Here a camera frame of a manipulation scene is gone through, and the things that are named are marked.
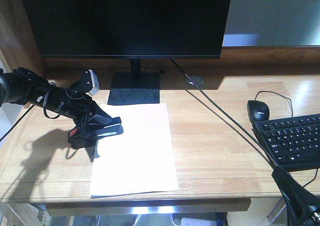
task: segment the white wall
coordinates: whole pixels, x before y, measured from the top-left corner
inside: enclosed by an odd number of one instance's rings
[[[320,0],[231,0],[223,46],[320,45]]]
[[[0,68],[6,72],[2,61],[0,60]],[[14,124],[17,116],[22,109],[21,105],[15,105],[11,103],[4,103],[0,107],[0,138],[11,128]]]

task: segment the sheet of paper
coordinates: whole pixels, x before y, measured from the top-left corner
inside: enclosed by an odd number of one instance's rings
[[[167,105],[101,108],[121,117],[124,132],[97,142],[90,196],[178,190]]]

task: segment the keyboard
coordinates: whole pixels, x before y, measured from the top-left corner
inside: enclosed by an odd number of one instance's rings
[[[286,171],[320,167],[320,114],[255,122],[253,131]]]

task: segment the monitor stand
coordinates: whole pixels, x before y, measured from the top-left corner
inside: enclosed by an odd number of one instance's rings
[[[131,59],[131,73],[113,75],[108,105],[160,103],[159,73],[142,73],[140,60]]]

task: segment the black mouse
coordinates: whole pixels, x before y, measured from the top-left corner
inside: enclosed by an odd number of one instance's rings
[[[269,120],[270,111],[266,103],[257,100],[248,100],[246,108],[252,124]]]

